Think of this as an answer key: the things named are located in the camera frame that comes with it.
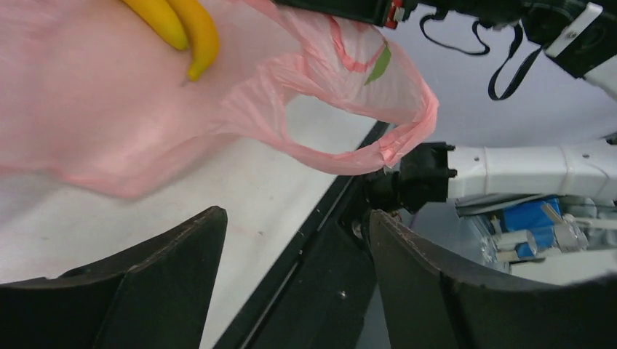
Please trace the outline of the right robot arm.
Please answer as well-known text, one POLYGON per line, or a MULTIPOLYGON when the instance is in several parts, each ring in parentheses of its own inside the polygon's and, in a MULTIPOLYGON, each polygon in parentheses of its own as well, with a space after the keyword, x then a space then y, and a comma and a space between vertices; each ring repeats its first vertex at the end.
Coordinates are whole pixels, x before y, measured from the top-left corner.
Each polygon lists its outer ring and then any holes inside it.
MULTIPOLYGON (((536 48, 502 92, 498 73, 487 86, 491 100, 511 97, 539 55, 567 74, 616 95, 616 3, 614 1, 428 1, 419 22, 442 22, 450 13, 471 17, 471 30, 511 28, 508 57, 525 41, 536 48)), ((614 136, 579 145, 470 148, 423 143, 398 170, 361 176, 366 205, 383 211, 419 210, 429 202, 490 194, 583 196, 616 199, 614 136)))

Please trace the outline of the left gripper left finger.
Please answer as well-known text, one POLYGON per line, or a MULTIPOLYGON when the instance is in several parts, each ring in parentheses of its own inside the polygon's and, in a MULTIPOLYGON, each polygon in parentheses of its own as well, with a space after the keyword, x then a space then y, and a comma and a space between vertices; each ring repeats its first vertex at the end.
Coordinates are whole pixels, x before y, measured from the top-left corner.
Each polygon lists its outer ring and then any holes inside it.
POLYGON ((226 237, 212 206, 57 278, 1 285, 3 348, 197 348, 226 237))

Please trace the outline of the pink plastic bag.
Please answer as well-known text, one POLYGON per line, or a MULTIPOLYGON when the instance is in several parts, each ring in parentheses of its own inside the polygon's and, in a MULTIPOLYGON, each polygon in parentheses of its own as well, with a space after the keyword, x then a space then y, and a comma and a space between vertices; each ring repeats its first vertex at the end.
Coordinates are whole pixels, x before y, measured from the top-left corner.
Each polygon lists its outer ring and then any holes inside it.
POLYGON ((220 51, 190 82, 190 53, 119 1, 3 1, 1 173, 46 172, 133 198, 237 137, 322 172, 363 175, 395 165, 434 131, 435 94, 371 25, 272 1, 202 6, 220 51), (395 129, 357 151, 306 147, 287 131, 297 95, 395 129))

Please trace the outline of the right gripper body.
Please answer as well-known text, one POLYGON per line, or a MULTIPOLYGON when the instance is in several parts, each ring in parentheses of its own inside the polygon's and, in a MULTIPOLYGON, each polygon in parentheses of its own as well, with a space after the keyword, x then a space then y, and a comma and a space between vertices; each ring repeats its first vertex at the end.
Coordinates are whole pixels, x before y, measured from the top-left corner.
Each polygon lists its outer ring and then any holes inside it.
POLYGON ((379 27, 397 27, 418 6, 407 0, 273 0, 278 6, 332 15, 379 27))

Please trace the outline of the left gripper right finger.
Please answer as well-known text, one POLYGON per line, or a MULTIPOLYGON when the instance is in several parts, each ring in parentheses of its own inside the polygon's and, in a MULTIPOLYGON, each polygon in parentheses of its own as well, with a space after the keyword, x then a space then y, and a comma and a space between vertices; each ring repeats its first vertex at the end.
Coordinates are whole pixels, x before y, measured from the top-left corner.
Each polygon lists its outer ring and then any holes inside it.
POLYGON ((393 348, 614 348, 616 277, 558 286, 502 273, 370 215, 393 348))

